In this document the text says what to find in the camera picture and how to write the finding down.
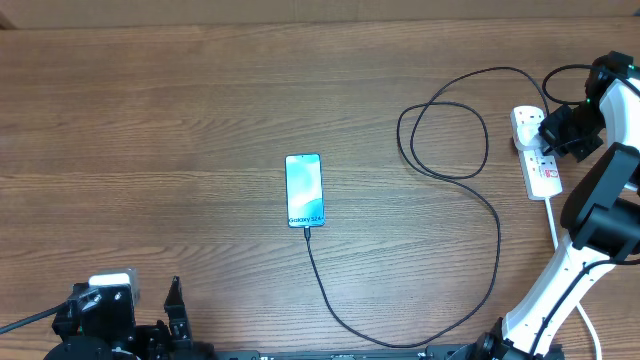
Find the Galaxy smartphone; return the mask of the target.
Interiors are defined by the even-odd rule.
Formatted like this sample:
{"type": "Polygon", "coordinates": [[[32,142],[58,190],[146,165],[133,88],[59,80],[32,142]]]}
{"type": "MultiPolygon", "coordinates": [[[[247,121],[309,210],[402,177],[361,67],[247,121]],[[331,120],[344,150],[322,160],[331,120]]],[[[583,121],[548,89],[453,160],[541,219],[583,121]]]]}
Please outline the Galaxy smartphone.
{"type": "Polygon", "coordinates": [[[325,207],[320,155],[288,155],[285,158],[285,182],[288,226],[323,226],[325,207]]]}

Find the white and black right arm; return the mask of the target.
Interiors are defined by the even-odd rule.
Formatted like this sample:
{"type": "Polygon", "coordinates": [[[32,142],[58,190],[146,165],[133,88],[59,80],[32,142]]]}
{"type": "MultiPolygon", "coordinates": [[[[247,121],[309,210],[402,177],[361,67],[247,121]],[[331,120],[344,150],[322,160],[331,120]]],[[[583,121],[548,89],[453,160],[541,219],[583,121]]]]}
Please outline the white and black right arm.
{"type": "Polygon", "coordinates": [[[582,161],[600,159],[569,194],[565,230],[525,298],[456,359],[561,359],[551,342],[586,292],[616,266],[639,262],[639,206],[621,198],[639,189],[639,69],[611,51],[587,67],[585,98],[562,101],[538,127],[538,149],[582,161]]]}

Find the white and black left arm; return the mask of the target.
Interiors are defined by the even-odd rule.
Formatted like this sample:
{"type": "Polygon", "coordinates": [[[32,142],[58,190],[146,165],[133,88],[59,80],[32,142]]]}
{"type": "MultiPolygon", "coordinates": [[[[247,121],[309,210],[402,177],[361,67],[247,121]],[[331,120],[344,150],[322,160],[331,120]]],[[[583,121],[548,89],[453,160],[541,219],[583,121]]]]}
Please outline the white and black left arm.
{"type": "Polygon", "coordinates": [[[48,352],[48,359],[217,358],[212,344],[193,339],[179,277],[172,279],[164,301],[166,322],[138,325],[135,320],[138,301],[134,270],[96,274],[84,283],[74,284],[61,304],[5,325],[1,332],[5,334],[52,316],[51,328],[61,342],[48,352]]]}

